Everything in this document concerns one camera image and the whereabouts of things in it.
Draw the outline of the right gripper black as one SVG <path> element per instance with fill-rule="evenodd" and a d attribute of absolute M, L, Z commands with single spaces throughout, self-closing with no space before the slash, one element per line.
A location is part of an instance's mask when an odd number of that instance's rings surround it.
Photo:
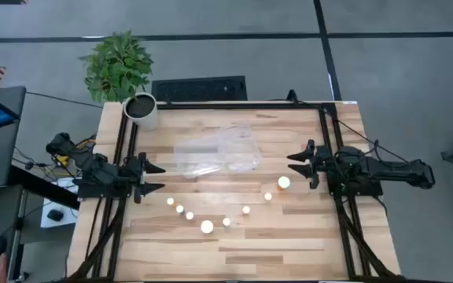
<path fill-rule="evenodd" d="M 287 156 L 290 160 L 309 164 L 289 164 L 288 167 L 305 178 L 310 178 L 310 189 L 316 189 L 320 183 L 319 172 L 328 172 L 333 161 L 332 155 L 326 145 L 315 145 L 315 141 L 308 141 L 307 149 L 301 153 Z"/>

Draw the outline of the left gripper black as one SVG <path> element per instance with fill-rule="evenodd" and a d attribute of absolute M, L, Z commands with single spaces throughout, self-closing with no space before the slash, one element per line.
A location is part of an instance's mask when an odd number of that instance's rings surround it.
<path fill-rule="evenodd" d="M 128 156 L 123 159 L 124 174 L 130 179 L 134 189 L 133 197 L 136 204 L 142 202 L 147 194 L 165 187 L 162 183 L 145 182 L 144 174 L 160 174 L 166 171 L 146 159 L 146 153 L 139 153 L 137 156 Z"/>

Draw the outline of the clear plastic bin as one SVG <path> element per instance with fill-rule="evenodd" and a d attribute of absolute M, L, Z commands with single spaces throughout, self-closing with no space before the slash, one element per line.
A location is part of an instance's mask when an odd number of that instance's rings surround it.
<path fill-rule="evenodd" d="M 219 130 L 219 154 L 228 171 L 251 171 L 262 156 L 247 123 L 238 123 Z"/>
<path fill-rule="evenodd" d="M 196 178 L 221 171 L 224 165 L 216 134 L 183 140 L 174 147 L 175 164 L 185 178 Z"/>

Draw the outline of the white floor box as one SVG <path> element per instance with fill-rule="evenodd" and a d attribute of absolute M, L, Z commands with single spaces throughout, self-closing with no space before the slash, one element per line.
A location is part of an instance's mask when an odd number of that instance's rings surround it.
<path fill-rule="evenodd" d="M 78 192 L 78 186 L 73 183 L 73 178 L 59 178 L 56 182 L 54 182 L 54 185 L 58 185 L 71 193 L 77 194 Z M 60 222 L 54 222 L 46 217 L 47 213 L 51 209 L 57 209 L 60 210 L 64 213 L 64 218 Z M 76 219 L 78 216 L 78 211 L 76 209 L 72 209 L 69 207 L 66 207 L 62 204 L 55 203 L 49 199 L 44 199 L 43 200 L 43 208 L 42 208 L 42 214 L 41 214 L 41 223 L 40 227 L 41 228 L 51 228 L 51 227 L 56 227 L 56 226 L 65 226 L 69 224 L 75 224 Z"/>

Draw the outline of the green plant in white pot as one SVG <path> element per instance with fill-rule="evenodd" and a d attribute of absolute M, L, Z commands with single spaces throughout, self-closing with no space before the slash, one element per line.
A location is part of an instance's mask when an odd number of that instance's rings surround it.
<path fill-rule="evenodd" d="M 147 90 L 153 59 L 131 31 L 115 32 L 98 43 L 87 63 L 84 83 L 96 102 L 118 102 L 123 114 L 145 130 L 158 125 L 156 98 Z"/>

